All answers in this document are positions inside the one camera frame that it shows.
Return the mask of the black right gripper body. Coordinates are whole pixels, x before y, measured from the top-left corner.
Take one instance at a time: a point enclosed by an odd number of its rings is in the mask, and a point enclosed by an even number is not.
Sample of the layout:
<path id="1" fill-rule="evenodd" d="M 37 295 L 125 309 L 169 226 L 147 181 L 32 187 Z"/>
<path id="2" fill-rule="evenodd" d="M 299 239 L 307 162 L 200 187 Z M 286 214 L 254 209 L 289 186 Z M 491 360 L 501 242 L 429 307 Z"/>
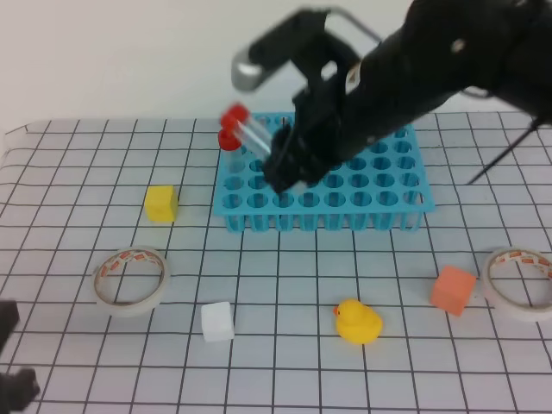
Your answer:
<path id="1" fill-rule="evenodd" d="M 253 63 L 275 74 L 291 64 L 303 75 L 306 86 L 292 99 L 292 128 L 320 141 L 327 151 L 328 169 L 337 162 L 331 146 L 342 126 L 345 97 L 355 87 L 354 75 L 361 63 L 347 42 L 326 29 L 327 20 L 335 16 L 367 30 L 343 8 L 299 9 L 245 46 Z"/>

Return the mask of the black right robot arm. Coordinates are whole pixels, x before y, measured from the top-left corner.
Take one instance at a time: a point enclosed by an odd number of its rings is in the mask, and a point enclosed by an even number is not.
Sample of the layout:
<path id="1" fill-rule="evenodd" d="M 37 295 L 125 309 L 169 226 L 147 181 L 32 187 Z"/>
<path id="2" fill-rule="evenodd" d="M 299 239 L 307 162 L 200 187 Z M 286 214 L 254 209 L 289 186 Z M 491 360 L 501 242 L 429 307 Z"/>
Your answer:
<path id="1" fill-rule="evenodd" d="M 403 25 L 367 55 L 329 33 L 326 9 L 301 9 L 238 53 L 232 82 L 254 91 L 293 64 L 306 86 L 263 171 L 280 193 L 333 167 L 475 87 L 551 121 L 548 1 L 415 1 Z"/>

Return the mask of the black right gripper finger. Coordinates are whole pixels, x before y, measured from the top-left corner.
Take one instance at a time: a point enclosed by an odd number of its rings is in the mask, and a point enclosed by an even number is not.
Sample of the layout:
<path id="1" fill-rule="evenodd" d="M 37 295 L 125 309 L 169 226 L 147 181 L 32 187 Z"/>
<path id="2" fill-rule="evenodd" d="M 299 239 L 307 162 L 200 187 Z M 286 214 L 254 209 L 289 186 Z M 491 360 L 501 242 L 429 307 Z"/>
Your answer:
<path id="1" fill-rule="evenodd" d="M 328 171 L 328 155 L 317 138 L 282 127 L 273 136 L 271 152 L 262 168 L 265 181 L 281 194 L 298 183 L 313 185 L 320 181 Z"/>

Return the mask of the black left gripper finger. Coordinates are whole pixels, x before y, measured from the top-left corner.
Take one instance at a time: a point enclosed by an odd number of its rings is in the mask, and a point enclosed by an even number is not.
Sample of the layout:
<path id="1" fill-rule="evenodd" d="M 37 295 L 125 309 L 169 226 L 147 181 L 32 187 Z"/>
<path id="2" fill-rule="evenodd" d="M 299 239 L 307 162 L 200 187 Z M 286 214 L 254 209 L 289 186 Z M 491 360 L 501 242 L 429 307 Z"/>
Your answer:
<path id="1" fill-rule="evenodd" d="M 5 345 L 20 322 L 19 311 L 15 300 L 2 300 L 0 303 L 0 340 Z"/>
<path id="2" fill-rule="evenodd" d="M 24 411 L 40 391 L 33 368 L 23 368 L 17 373 L 1 373 L 1 412 Z"/>

